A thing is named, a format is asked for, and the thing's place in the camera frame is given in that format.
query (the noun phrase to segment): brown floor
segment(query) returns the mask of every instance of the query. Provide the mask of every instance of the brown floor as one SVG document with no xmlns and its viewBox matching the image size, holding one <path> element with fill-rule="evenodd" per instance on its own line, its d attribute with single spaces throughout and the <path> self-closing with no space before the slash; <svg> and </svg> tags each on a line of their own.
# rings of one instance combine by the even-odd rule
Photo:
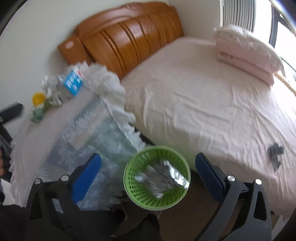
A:
<svg viewBox="0 0 296 241">
<path fill-rule="evenodd" d="M 120 236 L 129 230 L 136 228 L 147 215 L 147 211 L 136 206 L 132 202 L 124 204 L 128 214 L 115 235 Z M 218 203 L 214 201 L 197 173 L 192 173 L 190 188 L 180 203 L 164 210 L 159 219 L 160 234 L 163 241 L 192 241 L 202 231 L 210 220 Z M 222 236 L 230 233 L 241 207 L 239 202 L 230 218 Z"/>
</svg>

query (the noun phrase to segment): white wall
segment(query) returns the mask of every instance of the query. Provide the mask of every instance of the white wall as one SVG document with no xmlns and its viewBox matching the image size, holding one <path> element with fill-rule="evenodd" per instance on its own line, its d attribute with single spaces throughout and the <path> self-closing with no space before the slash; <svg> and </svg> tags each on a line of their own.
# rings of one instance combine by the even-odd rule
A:
<svg viewBox="0 0 296 241">
<path fill-rule="evenodd" d="M 41 79 L 65 68 L 57 45 L 83 19 L 126 2 L 131 0 L 28 0 L 0 36 L 0 109 L 18 101 L 28 113 Z M 6 125 L 12 136 L 23 118 Z"/>
<path fill-rule="evenodd" d="M 168 0 L 179 14 L 184 34 L 211 39 L 220 27 L 220 0 Z"/>
</svg>

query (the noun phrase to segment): dark blue gripper pad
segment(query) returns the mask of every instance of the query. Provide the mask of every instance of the dark blue gripper pad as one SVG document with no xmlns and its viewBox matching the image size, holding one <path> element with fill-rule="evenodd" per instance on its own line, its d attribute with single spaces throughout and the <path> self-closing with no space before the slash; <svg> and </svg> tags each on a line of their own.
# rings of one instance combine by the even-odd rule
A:
<svg viewBox="0 0 296 241">
<path fill-rule="evenodd" d="M 196 155 L 195 168 L 211 197 L 219 203 L 223 203 L 226 185 L 225 174 L 219 167 L 212 166 L 203 153 Z"/>
<path fill-rule="evenodd" d="M 87 161 L 86 167 L 81 171 L 79 176 L 72 184 L 72 200 L 75 204 L 83 200 L 93 180 L 101 168 L 101 157 L 94 153 Z"/>
</svg>

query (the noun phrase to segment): plastic basket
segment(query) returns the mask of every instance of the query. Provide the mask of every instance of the plastic basket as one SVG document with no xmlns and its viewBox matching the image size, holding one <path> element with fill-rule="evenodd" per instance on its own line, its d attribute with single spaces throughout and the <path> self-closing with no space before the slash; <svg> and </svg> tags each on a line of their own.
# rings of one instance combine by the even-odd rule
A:
<svg viewBox="0 0 296 241">
<path fill-rule="evenodd" d="M 185 158 L 172 148 L 152 146 L 134 155 L 124 171 L 124 187 L 130 199 L 147 210 L 168 209 L 180 202 L 187 192 L 182 187 L 176 187 L 166 191 L 162 198 L 157 199 L 145 188 L 143 183 L 135 180 L 135 175 L 160 158 L 168 160 L 189 182 L 191 179 L 190 168 Z"/>
</svg>

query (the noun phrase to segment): silver screw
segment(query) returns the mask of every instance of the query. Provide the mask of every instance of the silver screw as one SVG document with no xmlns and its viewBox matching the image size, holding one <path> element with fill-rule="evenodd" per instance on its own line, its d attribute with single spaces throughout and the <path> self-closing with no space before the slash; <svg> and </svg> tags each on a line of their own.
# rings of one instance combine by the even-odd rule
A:
<svg viewBox="0 0 296 241">
<path fill-rule="evenodd" d="M 260 179 L 256 179 L 255 182 L 258 184 L 258 185 L 261 185 L 262 184 L 262 181 Z"/>
<path fill-rule="evenodd" d="M 61 180 L 62 180 L 63 182 L 68 181 L 68 180 L 69 180 L 69 176 L 68 176 L 68 175 L 63 175 L 63 176 L 61 177 Z"/>
<path fill-rule="evenodd" d="M 41 180 L 39 178 L 35 179 L 34 183 L 35 184 L 39 184 L 41 182 Z"/>
<path fill-rule="evenodd" d="M 231 182 L 234 182 L 234 181 L 235 181 L 235 177 L 232 176 L 232 175 L 229 175 L 229 176 L 227 177 L 227 179 L 228 179 L 229 181 L 231 181 Z"/>
</svg>

